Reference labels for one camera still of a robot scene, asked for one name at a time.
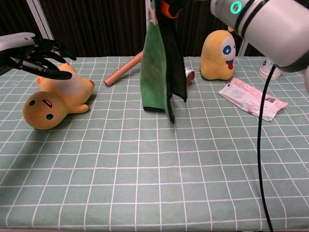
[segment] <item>cardboard tube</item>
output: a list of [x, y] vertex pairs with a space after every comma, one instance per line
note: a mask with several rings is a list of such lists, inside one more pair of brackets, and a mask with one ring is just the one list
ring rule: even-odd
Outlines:
[[129, 60], [127, 63], [125, 63], [119, 69], [117, 69], [113, 74], [111, 74], [109, 77], [107, 77], [104, 80], [104, 83], [108, 87], [111, 86], [113, 83], [115, 83], [117, 80], [119, 80], [126, 72], [128, 72], [130, 69], [132, 69], [138, 63], [140, 63], [142, 56], [143, 56], [143, 51], [138, 53], [135, 57], [133, 57], [131, 60]]

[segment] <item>blue star eye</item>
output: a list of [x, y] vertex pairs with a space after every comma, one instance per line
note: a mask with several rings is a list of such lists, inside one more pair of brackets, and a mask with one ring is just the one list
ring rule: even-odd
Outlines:
[[232, 51], [232, 48], [231, 48], [230, 45], [225, 46], [225, 48], [223, 49], [223, 53], [224, 53], [225, 55], [230, 54], [231, 51]]

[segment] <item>table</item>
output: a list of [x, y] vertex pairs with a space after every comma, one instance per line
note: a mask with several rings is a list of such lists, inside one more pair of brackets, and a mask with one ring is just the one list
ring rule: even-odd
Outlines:
[[[52, 130], [22, 116], [39, 91], [35, 76], [0, 80], [0, 228], [68, 231], [267, 230], [256, 160], [257, 117], [218, 94], [199, 57], [185, 57], [196, 79], [176, 117], [142, 110], [140, 66], [111, 87], [109, 74], [131, 57], [69, 62], [95, 82], [91, 111]], [[234, 76], [262, 90], [263, 57], [238, 57]], [[309, 228], [309, 94], [302, 73], [283, 73], [268, 93], [288, 103], [263, 122], [262, 162], [275, 229]]]

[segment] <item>green led ring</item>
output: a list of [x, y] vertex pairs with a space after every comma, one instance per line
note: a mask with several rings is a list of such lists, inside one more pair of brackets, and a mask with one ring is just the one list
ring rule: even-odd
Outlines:
[[[238, 9], [236, 11], [234, 11], [234, 6], [236, 4], [238, 5]], [[242, 7], [242, 5], [241, 5], [240, 1], [233, 2], [233, 4], [231, 5], [231, 13], [234, 14], [234, 15], [238, 14], [241, 11], [241, 7]]]

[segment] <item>wet wipes package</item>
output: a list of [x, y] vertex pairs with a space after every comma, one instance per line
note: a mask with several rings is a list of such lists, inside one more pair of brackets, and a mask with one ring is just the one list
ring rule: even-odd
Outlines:
[[[219, 91], [219, 94], [240, 109], [259, 117], [262, 98], [261, 91], [237, 78], [233, 78], [228, 85]], [[263, 119], [271, 121], [276, 113], [285, 106], [287, 106], [286, 102], [282, 102], [267, 94], [264, 103]]]

